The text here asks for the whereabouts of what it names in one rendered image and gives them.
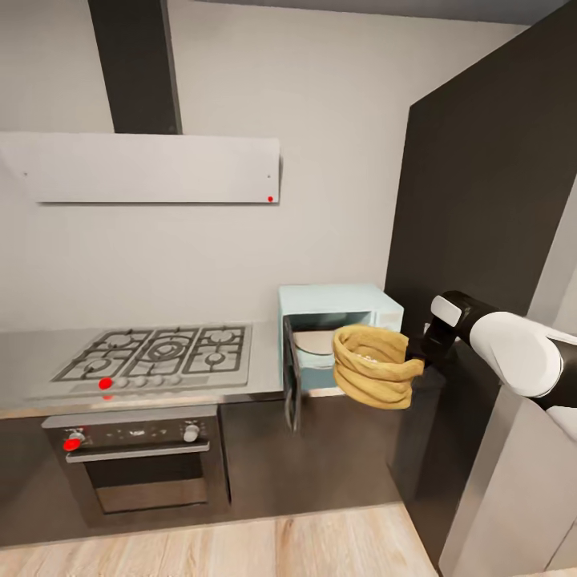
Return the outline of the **microwave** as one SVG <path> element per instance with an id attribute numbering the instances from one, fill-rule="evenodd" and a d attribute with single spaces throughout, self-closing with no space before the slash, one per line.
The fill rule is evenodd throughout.
<path id="1" fill-rule="evenodd" d="M 333 334 L 346 325 L 401 332 L 403 307 L 373 284 L 295 285 L 278 289 L 278 331 L 293 442 L 301 437 L 300 365 L 334 363 Z"/>

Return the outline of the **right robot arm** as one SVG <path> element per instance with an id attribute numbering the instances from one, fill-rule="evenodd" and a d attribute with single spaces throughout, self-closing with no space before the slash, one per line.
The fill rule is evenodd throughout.
<path id="1" fill-rule="evenodd" d="M 456 290 L 435 296 L 430 310 L 434 319 L 423 339 L 409 337 L 405 361 L 425 358 L 425 368 L 434 361 L 456 364 L 454 341 L 462 339 L 577 446 L 577 337 Z"/>

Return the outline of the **popcorn bag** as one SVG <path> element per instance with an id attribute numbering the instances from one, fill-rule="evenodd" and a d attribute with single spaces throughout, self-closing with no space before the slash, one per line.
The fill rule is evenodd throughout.
<path id="1" fill-rule="evenodd" d="M 405 361 L 409 338 L 371 325 L 346 325 L 333 334 L 333 375 L 349 397 L 385 410 L 410 407 L 414 376 L 425 358 Z"/>

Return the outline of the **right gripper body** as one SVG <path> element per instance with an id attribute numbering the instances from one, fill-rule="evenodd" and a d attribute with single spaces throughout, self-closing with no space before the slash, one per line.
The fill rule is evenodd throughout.
<path id="1" fill-rule="evenodd" d="M 450 364 L 458 362 L 458 355 L 454 342 L 442 344 L 430 337 L 428 328 L 425 329 L 423 339 L 409 337 L 409 355 L 426 360 L 440 361 Z"/>

